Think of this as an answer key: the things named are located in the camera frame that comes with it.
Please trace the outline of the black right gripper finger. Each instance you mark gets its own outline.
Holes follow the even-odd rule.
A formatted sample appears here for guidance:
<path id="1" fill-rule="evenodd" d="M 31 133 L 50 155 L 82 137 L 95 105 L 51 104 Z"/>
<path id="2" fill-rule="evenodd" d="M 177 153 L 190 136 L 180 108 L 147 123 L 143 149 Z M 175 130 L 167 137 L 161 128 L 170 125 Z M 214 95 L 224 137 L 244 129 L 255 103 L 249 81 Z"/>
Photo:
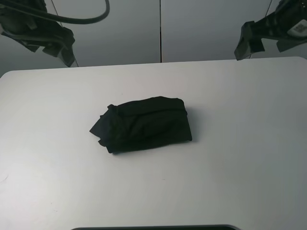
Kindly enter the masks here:
<path id="1" fill-rule="evenodd" d="M 265 51 L 255 24 L 254 21 L 250 21 L 242 25 L 240 39 L 234 51 L 236 60 L 243 60 L 254 53 Z"/>

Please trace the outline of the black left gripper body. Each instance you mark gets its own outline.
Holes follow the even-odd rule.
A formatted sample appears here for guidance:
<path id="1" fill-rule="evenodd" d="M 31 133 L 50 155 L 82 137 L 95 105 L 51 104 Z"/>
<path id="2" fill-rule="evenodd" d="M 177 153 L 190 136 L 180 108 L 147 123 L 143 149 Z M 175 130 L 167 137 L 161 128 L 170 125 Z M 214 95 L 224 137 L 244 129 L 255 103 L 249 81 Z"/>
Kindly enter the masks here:
<path id="1" fill-rule="evenodd" d="M 43 0 L 2 0 L 0 34 L 36 52 L 45 47 L 52 33 L 66 28 L 57 19 L 46 19 L 45 13 L 47 8 Z"/>

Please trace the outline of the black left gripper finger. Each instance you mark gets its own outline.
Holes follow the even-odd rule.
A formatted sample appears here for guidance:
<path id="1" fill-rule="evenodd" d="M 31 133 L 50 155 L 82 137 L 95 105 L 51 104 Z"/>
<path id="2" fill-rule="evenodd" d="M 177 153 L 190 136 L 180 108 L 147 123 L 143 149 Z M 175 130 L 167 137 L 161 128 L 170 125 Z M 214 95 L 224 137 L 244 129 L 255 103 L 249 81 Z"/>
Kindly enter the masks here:
<path id="1" fill-rule="evenodd" d="M 59 32 L 54 32 L 51 38 L 43 48 L 43 52 L 59 58 L 67 67 L 71 67 L 75 62 L 75 57 L 72 49 L 74 44 L 74 34 L 68 28 L 61 28 Z"/>

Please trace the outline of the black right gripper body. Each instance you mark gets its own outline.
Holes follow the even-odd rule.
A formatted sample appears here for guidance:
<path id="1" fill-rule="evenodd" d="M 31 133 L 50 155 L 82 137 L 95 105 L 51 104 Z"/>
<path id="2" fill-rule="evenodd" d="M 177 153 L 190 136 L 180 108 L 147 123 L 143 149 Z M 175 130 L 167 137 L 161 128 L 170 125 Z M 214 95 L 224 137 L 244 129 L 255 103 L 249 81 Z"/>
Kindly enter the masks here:
<path id="1" fill-rule="evenodd" d="M 284 52 L 307 42 L 307 1 L 281 0 L 275 11 L 252 26 L 256 38 L 276 40 Z"/>

